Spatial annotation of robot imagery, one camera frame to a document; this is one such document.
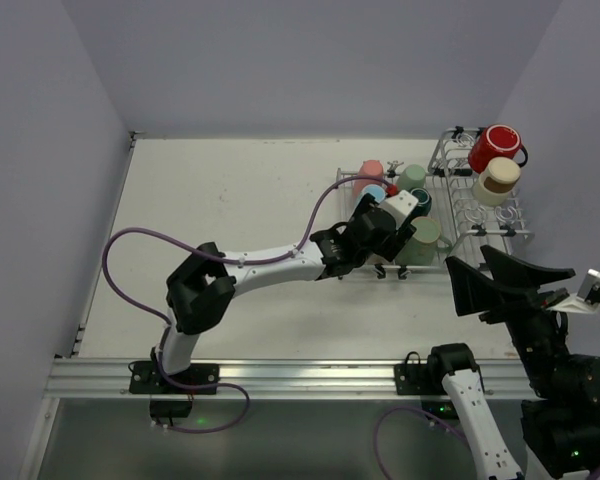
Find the red mug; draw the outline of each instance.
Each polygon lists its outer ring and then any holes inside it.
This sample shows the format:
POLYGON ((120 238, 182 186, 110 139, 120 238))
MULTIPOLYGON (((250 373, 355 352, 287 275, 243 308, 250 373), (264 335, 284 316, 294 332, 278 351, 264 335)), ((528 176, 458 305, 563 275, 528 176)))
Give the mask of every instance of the red mug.
POLYGON ((487 127, 469 152, 469 166, 476 173, 482 173, 495 157, 513 159, 522 150, 524 161, 519 167, 524 167, 529 160, 527 149, 522 145, 520 134, 506 125, 491 125, 487 127))

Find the white wire rack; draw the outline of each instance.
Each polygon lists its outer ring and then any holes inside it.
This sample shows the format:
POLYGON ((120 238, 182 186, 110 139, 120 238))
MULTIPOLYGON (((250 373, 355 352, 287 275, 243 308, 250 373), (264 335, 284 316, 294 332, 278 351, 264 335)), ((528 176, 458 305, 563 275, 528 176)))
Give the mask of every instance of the white wire rack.
MULTIPOLYGON (((512 238, 529 241, 533 232, 527 228, 518 191, 514 189, 507 201, 499 207, 486 207, 478 203, 471 193, 477 175, 469 168, 467 157, 476 138, 478 128, 456 127, 445 130, 433 151, 427 168, 425 188, 431 195, 433 205, 430 217, 440 223, 442 235, 453 244, 448 253, 438 253, 430 266, 395 265, 380 257, 373 257, 369 265, 359 269, 372 271, 384 278, 395 271, 398 278, 405 279, 410 273, 446 273, 444 259, 455 255, 468 264, 482 268, 484 259, 482 245, 491 245, 506 253, 513 253, 512 238)), ((356 175, 357 172, 338 169, 337 180, 356 175)), ((390 181, 397 177, 391 169, 385 174, 390 181)), ((353 213, 353 186, 346 183, 339 188, 341 216, 348 220, 353 213)))

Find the green mug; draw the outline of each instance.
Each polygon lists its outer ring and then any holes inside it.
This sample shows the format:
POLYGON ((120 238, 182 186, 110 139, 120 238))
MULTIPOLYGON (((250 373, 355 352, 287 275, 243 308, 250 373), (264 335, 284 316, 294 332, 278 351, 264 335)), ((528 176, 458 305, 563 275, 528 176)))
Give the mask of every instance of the green mug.
POLYGON ((416 233, 407 242, 394 262, 397 265, 431 265, 438 252, 449 253, 453 248, 451 240, 442 235, 440 224, 430 217, 417 217, 411 222, 416 233))

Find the dishwasher rack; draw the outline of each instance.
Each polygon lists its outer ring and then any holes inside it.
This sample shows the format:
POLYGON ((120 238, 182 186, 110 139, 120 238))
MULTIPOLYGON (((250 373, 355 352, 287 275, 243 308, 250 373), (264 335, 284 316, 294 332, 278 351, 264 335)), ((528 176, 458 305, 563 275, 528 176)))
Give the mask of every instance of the dishwasher rack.
MULTIPOLYGON (((404 280, 411 273, 447 273, 444 260, 455 255, 469 265, 483 269, 484 258, 480 252, 482 245, 491 245, 506 253, 513 253, 515 238, 524 242, 533 238, 524 217, 518 189, 498 207, 486 207, 473 198, 471 187, 477 180, 468 164, 469 151, 482 133, 480 128, 455 127, 445 130, 440 136, 427 166, 425 188, 433 201, 430 217, 441 226, 442 235, 453 247, 447 254, 438 253, 432 265, 396 265, 374 256, 368 264, 358 269, 372 272, 377 278, 386 278, 392 272, 404 280)), ((397 162, 389 162, 385 178, 395 182, 397 162)), ((356 175, 354 171, 338 169, 336 180, 356 175)), ((340 209, 343 221, 353 213, 353 185, 346 183, 338 188, 340 209)))

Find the gray floor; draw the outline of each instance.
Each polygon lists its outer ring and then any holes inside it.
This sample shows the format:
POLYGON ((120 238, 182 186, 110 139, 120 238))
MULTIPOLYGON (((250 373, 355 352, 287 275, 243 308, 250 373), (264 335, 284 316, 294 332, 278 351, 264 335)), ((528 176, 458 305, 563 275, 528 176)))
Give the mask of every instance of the gray floor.
MULTIPOLYGON (((64 401, 40 479, 381 479, 372 431, 398 402, 256 401, 245 421, 223 433, 151 429, 148 402, 64 401)), ((492 402, 512 453, 525 464, 519 402, 492 402)), ((204 402, 187 424, 215 425, 240 408, 204 402)), ((475 479, 469 450, 420 417, 398 412, 380 432, 394 479, 475 479)))

